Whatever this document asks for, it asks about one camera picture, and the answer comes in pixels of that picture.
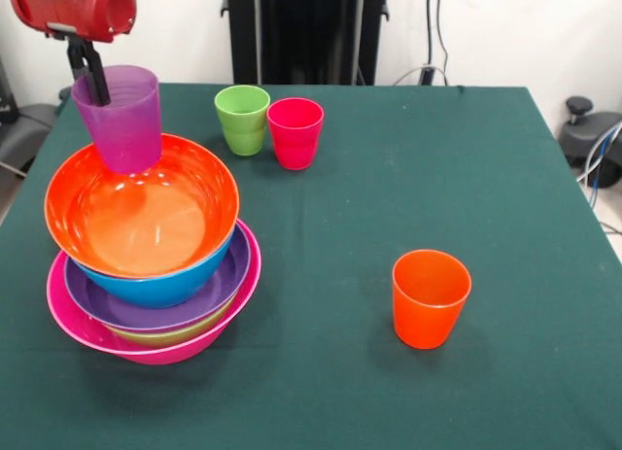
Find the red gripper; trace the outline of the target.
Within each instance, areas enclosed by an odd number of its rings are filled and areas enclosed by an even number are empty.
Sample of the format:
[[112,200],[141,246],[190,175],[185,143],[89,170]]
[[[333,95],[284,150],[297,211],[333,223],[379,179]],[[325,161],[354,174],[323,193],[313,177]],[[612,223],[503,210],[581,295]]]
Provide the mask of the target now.
[[88,90],[95,105],[111,101],[104,68],[92,42],[111,43],[131,31],[137,0],[10,0],[17,18],[26,26],[47,35],[73,34],[67,57],[74,80],[86,69]]

